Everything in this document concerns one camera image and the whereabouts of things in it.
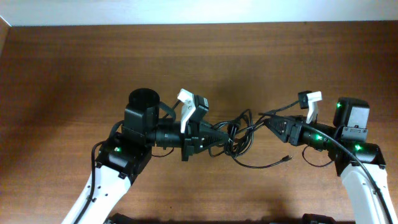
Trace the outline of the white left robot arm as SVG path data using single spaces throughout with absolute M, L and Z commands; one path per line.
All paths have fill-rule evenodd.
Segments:
M 124 119 L 93 147 L 90 177 L 64 223 L 104 223 L 150 161 L 154 146 L 180 148 L 187 161 L 230 142 L 226 132 L 203 119 L 209 110 L 206 98 L 181 89 L 177 99 L 183 105 L 180 121 L 156 91 L 140 88 L 130 93 Z

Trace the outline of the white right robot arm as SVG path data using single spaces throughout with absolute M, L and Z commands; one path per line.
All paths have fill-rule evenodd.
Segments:
M 367 101 L 341 97 L 331 126 L 275 112 L 265 113 L 264 124 L 284 143 L 327 151 L 347 191 L 356 223 L 397 223 L 381 148 L 366 141 L 369 112 Z

